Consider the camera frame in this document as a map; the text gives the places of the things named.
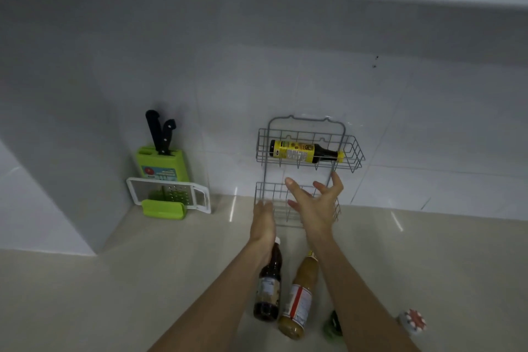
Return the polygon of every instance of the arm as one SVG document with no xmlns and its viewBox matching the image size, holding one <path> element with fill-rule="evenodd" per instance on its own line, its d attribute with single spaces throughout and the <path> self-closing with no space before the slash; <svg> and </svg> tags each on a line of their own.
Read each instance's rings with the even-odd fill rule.
<svg viewBox="0 0 528 352">
<path fill-rule="evenodd" d="M 304 192 L 291 178 L 286 179 L 286 186 L 297 200 L 289 200 L 288 204 L 301 215 L 308 243 L 319 260 L 348 350 L 419 351 L 334 241 L 334 203 L 343 184 L 335 172 L 332 173 L 332 182 L 332 188 L 320 182 L 313 183 L 321 192 L 318 198 Z"/>
<path fill-rule="evenodd" d="M 149 352 L 225 351 L 254 294 L 275 242 L 271 202 L 255 205 L 250 239 L 222 274 L 149 349 Z"/>
</svg>

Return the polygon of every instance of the wire shelf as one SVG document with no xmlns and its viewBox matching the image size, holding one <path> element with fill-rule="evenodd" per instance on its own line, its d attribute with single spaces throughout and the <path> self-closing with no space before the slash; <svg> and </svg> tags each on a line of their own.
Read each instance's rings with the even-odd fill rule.
<svg viewBox="0 0 528 352">
<path fill-rule="evenodd" d="M 306 190 L 312 196 L 320 195 L 320 192 L 312 185 L 301 185 L 302 189 Z M 281 227 L 297 227 L 302 228 L 303 224 L 300 220 L 300 215 L 288 205 L 288 197 L 295 200 L 290 191 L 283 183 L 274 182 L 257 182 L 255 186 L 256 204 L 260 200 L 272 201 L 274 207 L 275 224 Z M 341 214 L 341 207 L 339 201 L 335 202 L 334 220 L 337 221 Z"/>
<path fill-rule="evenodd" d="M 301 160 L 279 159 L 269 155 L 269 145 L 272 140 L 301 142 L 301 143 L 318 143 L 325 149 L 334 151 L 342 150 L 345 152 L 345 157 L 342 162 L 336 161 L 319 161 L 318 163 L 308 163 Z M 349 169 L 354 172 L 360 168 L 361 162 L 365 160 L 365 156 L 361 151 L 360 145 L 353 135 L 333 134 L 324 132 L 307 132 L 307 131 L 291 131 L 291 130 L 272 130 L 268 128 L 260 128 L 257 140 L 257 162 L 262 165 L 266 163 L 310 166 L 316 170 L 318 168 Z"/>
</svg>

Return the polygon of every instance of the knife block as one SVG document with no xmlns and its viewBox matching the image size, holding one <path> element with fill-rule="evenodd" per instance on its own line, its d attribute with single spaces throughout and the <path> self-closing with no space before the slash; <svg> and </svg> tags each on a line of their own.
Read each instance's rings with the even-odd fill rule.
<svg viewBox="0 0 528 352">
<path fill-rule="evenodd" d="M 189 182 L 181 150 L 171 150 L 166 156 L 158 155 L 154 147 L 143 147 L 137 151 L 136 160 L 143 178 Z"/>
</svg>

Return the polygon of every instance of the finger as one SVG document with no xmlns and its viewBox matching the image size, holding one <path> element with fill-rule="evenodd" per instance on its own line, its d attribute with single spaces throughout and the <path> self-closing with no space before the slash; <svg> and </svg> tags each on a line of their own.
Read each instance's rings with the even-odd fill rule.
<svg viewBox="0 0 528 352">
<path fill-rule="evenodd" d="M 294 209 L 295 211 L 300 213 L 299 203 L 295 202 L 294 200 L 289 200 L 288 199 L 288 205 L 289 205 L 289 207 L 291 207 L 292 209 Z"/>
<path fill-rule="evenodd" d="M 302 202 L 312 197 L 306 191 L 303 192 L 303 189 L 300 188 L 299 184 L 293 181 L 291 178 L 287 177 L 284 182 L 286 184 L 286 188 L 291 192 L 298 202 Z"/>
<path fill-rule="evenodd" d="M 265 204 L 264 204 L 264 208 L 262 209 L 262 211 L 264 211 L 265 213 L 268 212 L 268 213 L 272 213 L 273 214 L 273 202 L 272 201 L 267 201 Z"/>
<path fill-rule="evenodd" d="M 334 199 L 337 199 L 337 196 L 341 193 L 343 190 L 343 183 L 341 182 L 341 179 L 339 178 L 339 175 L 335 171 L 332 171 L 332 188 L 328 190 L 328 193 L 332 195 Z"/>
<path fill-rule="evenodd" d="M 319 181 L 314 181 L 313 182 L 313 186 L 319 191 L 321 192 L 321 195 L 324 195 L 328 192 L 328 187 L 324 184 L 321 184 Z"/>
<path fill-rule="evenodd" d="M 257 215 L 257 214 L 259 214 L 262 211 L 262 205 L 263 204 L 264 204 L 264 202 L 262 202 L 261 200 L 259 202 L 257 202 L 257 204 L 253 207 L 253 214 L 254 215 Z"/>
</svg>

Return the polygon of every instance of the white grater frame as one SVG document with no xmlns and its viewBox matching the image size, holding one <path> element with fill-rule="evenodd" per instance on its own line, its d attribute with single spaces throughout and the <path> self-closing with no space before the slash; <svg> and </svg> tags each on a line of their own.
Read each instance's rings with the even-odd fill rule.
<svg viewBox="0 0 528 352">
<path fill-rule="evenodd" d="M 137 197 L 136 190 L 134 189 L 133 182 L 155 182 L 155 183 L 162 184 L 162 185 L 187 186 L 191 190 L 191 196 L 192 196 L 193 204 L 192 205 L 187 205 L 186 208 L 187 209 L 199 210 L 199 211 L 202 211 L 204 213 L 209 213 L 209 214 L 211 213 L 211 198 L 209 196 L 209 188 L 204 187 L 202 185 L 198 185 L 197 183 L 194 183 L 194 182 L 180 182 L 180 181 L 166 181 L 166 180 L 154 180 L 154 179 L 150 179 L 150 178 L 140 178 L 140 177 L 127 178 L 128 190 L 130 191 L 130 195 L 132 196 L 132 199 L 134 200 L 134 203 L 136 205 L 138 205 L 138 206 L 141 206 L 141 202 L 142 201 L 139 200 L 138 197 Z M 196 203 L 195 190 L 200 191 L 204 195 L 205 205 L 198 205 Z"/>
</svg>

